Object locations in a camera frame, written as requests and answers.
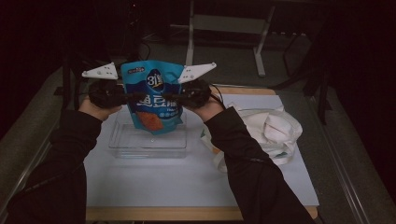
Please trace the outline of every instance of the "transparent tray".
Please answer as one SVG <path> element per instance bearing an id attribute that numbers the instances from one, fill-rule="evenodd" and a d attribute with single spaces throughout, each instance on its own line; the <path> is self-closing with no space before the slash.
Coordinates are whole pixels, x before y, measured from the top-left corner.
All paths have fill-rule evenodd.
<path id="1" fill-rule="evenodd" d="M 122 109 L 116 118 L 110 136 L 110 152 L 117 158 L 184 158 L 187 146 L 187 119 L 165 134 L 153 135 L 134 127 L 128 109 Z"/>

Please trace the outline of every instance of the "wooden table edge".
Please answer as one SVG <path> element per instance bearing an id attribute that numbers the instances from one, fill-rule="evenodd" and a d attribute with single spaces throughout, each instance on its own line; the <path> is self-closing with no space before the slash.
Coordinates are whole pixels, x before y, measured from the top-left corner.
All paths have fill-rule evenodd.
<path id="1" fill-rule="evenodd" d="M 219 91 L 216 88 L 210 88 L 213 93 L 221 94 L 250 94 L 250 95 L 276 95 L 274 90 L 263 89 L 263 88 L 245 88 L 245 87 L 218 87 Z"/>
<path id="2" fill-rule="evenodd" d="M 318 216 L 315 206 L 306 206 L 312 218 Z M 242 220 L 238 207 L 87 207 L 88 221 L 225 221 Z"/>

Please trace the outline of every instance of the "metal frame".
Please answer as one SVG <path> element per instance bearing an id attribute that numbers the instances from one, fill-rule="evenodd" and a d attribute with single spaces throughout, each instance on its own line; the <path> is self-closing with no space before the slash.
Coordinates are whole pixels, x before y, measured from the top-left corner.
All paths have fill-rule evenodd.
<path id="1" fill-rule="evenodd" d="M 262 47 L 267 37 L 274 11 L 275 6 L 271 6 L 266 20 L 200 15 L 194 14 L 194 1 L 190 0 L 189 45 L 187 47 L 186 65 L 192 65 L 194 54 L 194 29 L 260 34 L 261 40 L 257 47 L 253 48 L 253 54 L 256 61 L 258 76 L 265 77 L 264 65 L 262 62 Z"/>

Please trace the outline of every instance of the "blue snack bag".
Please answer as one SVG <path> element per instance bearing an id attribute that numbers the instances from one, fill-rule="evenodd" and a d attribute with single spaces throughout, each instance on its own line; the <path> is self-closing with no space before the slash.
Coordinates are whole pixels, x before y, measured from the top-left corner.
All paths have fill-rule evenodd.
<path id="1" fill-rule="evenodd" d="M 178 124 L 183 107 L 175 101 L 163 99 L 163 93 L 178 94 L 177 82 L 184 66 L 160 61 L 140 61 L 121 66 L 125 92 L 145 93 L 144 100 L 128 101 L 134 127 L 152 134 L 172 132 Z"/>

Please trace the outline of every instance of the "human arm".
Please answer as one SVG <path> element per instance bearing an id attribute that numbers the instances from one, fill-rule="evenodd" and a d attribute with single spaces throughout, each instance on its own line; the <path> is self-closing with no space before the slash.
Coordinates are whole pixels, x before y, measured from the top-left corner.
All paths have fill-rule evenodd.
<path id="1" fill-rule="evenodd" d="M 50 136 L 46 158 L 7 206 L 8 223 L 85 223 L 83 161 L 96 145 L 102 120 L 120 107 L 101 109 L 86 98 L 80 111 L 65 110 Z"/>
<path id="2" fill-rule="evenodd" d="M 233 109 L 210 106 L 212 117 L 203 119 L 214 146 L 225 154 L 233 195 L 246 223 L 314 223 L 285 182 L 282 173 Z"/>

